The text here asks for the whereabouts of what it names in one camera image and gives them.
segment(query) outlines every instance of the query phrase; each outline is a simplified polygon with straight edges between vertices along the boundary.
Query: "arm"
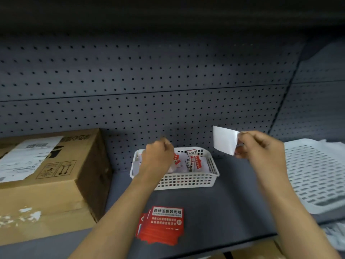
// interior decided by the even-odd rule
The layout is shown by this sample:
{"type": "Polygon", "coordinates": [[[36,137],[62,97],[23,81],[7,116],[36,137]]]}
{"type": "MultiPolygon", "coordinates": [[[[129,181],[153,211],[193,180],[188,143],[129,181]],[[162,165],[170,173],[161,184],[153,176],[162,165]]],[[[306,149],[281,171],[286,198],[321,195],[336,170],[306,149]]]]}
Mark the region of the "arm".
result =
{"type": "Polygon", "coordinates": [[[295,194],[286,170],[284,144],[258,131],[239,134],[236,157],[247,158],[268,201],[283,249],[291,259],[340,259],[295,194]]]}
{"type": "Polygon", "coordinates": [[[148,144],[138,175],[69,258],[125,259],[140,214],[173,160],[174,147],[167,139],[148,144]]]}

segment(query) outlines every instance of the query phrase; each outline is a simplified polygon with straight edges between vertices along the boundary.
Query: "paper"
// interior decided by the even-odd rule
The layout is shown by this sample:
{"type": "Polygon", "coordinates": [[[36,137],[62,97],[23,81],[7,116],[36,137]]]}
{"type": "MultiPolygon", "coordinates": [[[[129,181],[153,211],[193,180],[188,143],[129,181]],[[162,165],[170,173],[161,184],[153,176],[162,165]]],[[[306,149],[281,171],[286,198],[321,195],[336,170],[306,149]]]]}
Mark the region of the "paper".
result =
{"type": "Polygon", "coordinates": [[[239,131],[213,126],[213,147],[226,154],[234,155],[239,131]]]}
{"type": "Polygon", "coordinates": [[[0,182],[23,180],[33,174],[63,136],[25,140],[0,159],[0,182]]]}

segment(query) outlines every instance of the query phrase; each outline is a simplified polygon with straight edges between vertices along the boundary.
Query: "warning label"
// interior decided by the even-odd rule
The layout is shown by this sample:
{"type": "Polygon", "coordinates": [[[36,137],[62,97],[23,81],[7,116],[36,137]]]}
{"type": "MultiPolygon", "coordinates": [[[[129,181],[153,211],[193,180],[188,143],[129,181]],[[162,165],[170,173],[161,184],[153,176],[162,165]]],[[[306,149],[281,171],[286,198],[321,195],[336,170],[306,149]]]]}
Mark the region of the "warning label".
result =
{"type": "Polygon", "coordinates": [[[53,177],[54,173],[58,170],[61,162],[47,164],[42,171],[37,175],[36,179],[53,177]]]}
{"type": "Polygon", "coordinates": [[[75,163],[76,163],[76,160],[75,161],[65,161],[65,162],[62,162],[62,164],[60,165],[60,167],[56,171],[54,177],[71,174],[72,169],[73,169],[75,163]]]}

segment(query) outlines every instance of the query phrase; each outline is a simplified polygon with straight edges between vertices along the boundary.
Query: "white plastic basket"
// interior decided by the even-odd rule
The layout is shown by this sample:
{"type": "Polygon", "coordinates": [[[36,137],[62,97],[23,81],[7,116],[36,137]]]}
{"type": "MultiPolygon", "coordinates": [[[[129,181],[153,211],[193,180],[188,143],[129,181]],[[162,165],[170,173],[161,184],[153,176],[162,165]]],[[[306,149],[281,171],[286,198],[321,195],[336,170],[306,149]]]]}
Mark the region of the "white plastic basket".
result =
{"type": "Polygon", "coordinates": [[[289,180],[304,207],[320,214],[345,205],[345,158],[325,142],[284,143],[289,180]]]}
{"type": "MultiPolygon", "coordinates": [[[[174,148],[174,151],[180,153],[187,153],[189,150],[197,150],[197,155],[204,156],[207,159],[209,166],[209,173],[170,173],[164,175],[155,190],[166,190],[166,189],[178,189],[178,188],[197,188],[197,187],[212,187],[219,176],[216,164],[213,161],[212,155],[209,151],[201,147],[178,147],[174,148]]],[[[136,150],[132,162],[132,168],[130,170],[130,177],[134,178],[133,175],[133,164],[138,160],[138,155],[141,154],[144,149],[136,150]]]]}

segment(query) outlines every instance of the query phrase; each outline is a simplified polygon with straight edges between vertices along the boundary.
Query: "hand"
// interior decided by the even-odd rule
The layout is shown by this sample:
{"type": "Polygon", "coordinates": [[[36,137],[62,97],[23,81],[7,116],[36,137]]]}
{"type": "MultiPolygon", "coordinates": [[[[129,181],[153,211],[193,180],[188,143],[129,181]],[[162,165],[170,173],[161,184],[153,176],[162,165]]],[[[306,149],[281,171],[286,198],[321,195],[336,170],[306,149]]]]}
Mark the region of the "hand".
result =
{"type": "Polygon", "coordinates": [[[156,187],[173,163],[174,156],[174,146],[166,138],[148,144],[142,153],[142,161],[137,176],[145,184],[156,187]]]}
{"type": "Polygon", "coordinates": [[[235,150],[237,158],[249,160],[264,194],[278,194],[292,189],[287,176],[284,143],[259,131],[238,135],[244,145],[235,150]]]}

